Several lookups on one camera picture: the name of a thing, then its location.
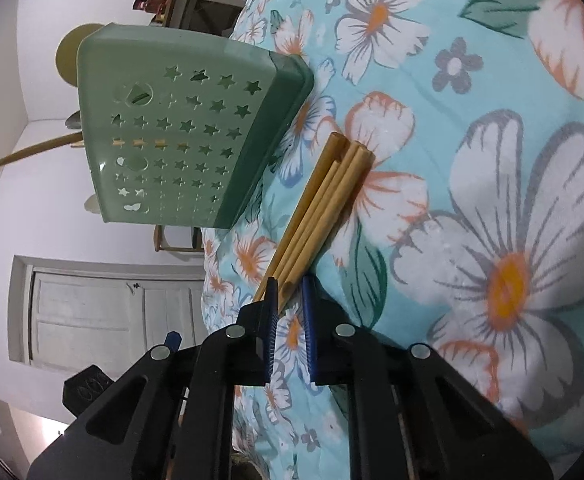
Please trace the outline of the metal spoon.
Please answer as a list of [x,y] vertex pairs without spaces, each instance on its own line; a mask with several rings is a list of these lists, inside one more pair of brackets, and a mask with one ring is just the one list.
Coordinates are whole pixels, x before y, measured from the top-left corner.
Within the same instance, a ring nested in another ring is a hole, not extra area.
[[66,118],[65,127],[70,130],[80,130],[82,128],[82,118],[80,118],[79,110]]

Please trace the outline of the wooden chair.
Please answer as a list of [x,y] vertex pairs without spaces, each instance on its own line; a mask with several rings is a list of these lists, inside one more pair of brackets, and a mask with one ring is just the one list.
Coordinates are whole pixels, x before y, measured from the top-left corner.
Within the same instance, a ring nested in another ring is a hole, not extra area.
[[188,226],[155,226],[153,247],[156,252],[203,252],[202,232]]

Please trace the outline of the white ceramic spoon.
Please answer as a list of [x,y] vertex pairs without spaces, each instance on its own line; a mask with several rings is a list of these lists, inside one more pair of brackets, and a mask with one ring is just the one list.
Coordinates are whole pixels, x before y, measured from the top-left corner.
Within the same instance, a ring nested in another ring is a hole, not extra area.
[[89,196],[84,203],[84,208],[87,212],[91,214],[100,214],[100,206],[98,203],[98,198],[94,194]]

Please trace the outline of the floral blue tablecloth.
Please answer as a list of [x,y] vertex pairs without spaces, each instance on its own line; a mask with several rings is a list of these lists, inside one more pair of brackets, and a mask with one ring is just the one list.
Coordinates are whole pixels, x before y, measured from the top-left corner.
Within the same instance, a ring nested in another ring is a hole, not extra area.
[[315,85],[243,217],[203,234],[207,330],[251,301],[342,133],[374,163],[321,285],[429,344],[563,476],[584,452],[584,2],[248,0],[232,36]]

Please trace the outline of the green plastic utensil holder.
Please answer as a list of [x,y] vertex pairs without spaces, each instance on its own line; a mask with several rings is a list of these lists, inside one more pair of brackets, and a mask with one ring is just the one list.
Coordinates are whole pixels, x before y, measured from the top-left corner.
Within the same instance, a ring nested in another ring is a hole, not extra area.
[[298,55],[191,30],[103,26],[77,89],[105,222],[228,229],[313,89]]

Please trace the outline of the cream round spatula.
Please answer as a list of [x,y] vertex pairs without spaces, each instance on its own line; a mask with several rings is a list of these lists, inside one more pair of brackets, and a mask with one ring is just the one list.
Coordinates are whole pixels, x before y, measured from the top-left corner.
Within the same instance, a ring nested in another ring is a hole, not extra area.
[[85,38],[103,25],[88,23],[70,30],[61,40],[56,51],[56,67],[59,76],[70,86],[77,87],[77,52]]

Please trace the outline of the grey metal table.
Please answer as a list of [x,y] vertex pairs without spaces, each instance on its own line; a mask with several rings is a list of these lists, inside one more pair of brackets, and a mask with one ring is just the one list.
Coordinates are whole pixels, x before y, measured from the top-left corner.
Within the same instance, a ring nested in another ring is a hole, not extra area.
[[246,0],[167,0],[163,26],[228,38]]

